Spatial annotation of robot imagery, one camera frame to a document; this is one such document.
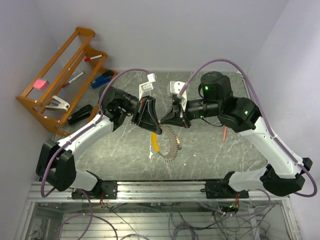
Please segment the large keyring with yellow handle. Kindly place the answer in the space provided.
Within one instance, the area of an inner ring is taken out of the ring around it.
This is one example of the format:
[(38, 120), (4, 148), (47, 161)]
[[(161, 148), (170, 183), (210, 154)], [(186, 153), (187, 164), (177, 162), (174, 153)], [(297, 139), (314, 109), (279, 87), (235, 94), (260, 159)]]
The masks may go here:
[(166, 163), (170, 163), (172, 161), (174, 161), (176, 159), (176, 157), (178, 156), (178, 151), (181, 149), (181, 142), (178, 138), (178, 136), (174, 133), (174, 131), (172, 130), (172, 128), (170, 126), (167, 125), (161, 125), (159, 123), (159, 127), (162, 130), (162, 132), (164, 132), (165, 134), (168, 134), (169, 137), (169, 151), (168, 153), (162, 153), (158, 142), (157, 142), (157, 134), (155, 132), (151, 133), (151, 144), (152, 147), (154, 149), (154, 151), (156, 153), (158, 153)]

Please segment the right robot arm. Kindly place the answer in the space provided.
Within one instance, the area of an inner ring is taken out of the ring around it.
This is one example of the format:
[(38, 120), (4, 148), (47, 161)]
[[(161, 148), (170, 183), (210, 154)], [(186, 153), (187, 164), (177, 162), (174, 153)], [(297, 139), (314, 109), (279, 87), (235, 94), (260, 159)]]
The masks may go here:
[(202, 189), (207, 198), (231, 198), (250, 190), (264, 190), (284, 197), (303, 188), (303, 175), (310, 170), (310, 158), (292, 154), (271, 131), (258, 106), (249, 98), (233, 95), (230, 78), (211, 71), (200, 78), (199, 99), (187, 100), (178, 93), (186, 86), (181, 81), (168, 85), (172, 107), (160, 120), (163, 125), (189, 128), (191, 121), (217, 117), (220, 123), (249, 140), (266, 158), (267, 165), (247, 172), (230, 171), (223, 179), (208, 180)]

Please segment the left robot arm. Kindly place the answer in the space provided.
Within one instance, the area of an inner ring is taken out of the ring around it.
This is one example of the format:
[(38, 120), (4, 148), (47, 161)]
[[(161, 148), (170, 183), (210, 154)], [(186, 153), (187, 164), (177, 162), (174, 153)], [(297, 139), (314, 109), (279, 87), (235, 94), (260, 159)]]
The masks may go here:
[(156, 114), (156, 100), (147, 95), (138, 99), (119, 88), (110, 87), (99, 93), (101, 110), (88, 124), (57, 142), (46, 141), (41, 148), (36, 174), (62, 192), (68, 188), (82, 189), (91, 198), (103, 192), (103, 180), (97, 175), (76, 169), (76, 161), (90, 146), (117, 130), (126, 117), (138, 127), (162, 134)]

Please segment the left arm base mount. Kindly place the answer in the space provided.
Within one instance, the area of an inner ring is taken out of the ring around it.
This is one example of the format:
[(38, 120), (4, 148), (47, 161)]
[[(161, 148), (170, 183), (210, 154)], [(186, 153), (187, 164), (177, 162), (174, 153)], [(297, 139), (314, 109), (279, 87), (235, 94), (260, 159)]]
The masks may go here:
[(106, 199), (115, 200), (118, 194), (118, 183), (116, 181), (93, 180), (89, 182), (79, 181), (73, 183), (71, 198), (73, 200)]

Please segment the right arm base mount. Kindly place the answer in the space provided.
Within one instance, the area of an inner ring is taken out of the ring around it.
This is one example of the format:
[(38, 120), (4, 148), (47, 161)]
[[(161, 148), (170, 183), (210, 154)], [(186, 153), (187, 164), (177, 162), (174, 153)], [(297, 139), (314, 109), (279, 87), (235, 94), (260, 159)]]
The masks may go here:
[(224, 178), (206, 180), (204, 188), (202, 188), (200, 192), (205, 193), (207, 199), (249, 198), (249, 192), (247, 190), (235, 191), (229, 186), (230, 178), (234, 173), (235, 171), (229, 171)]

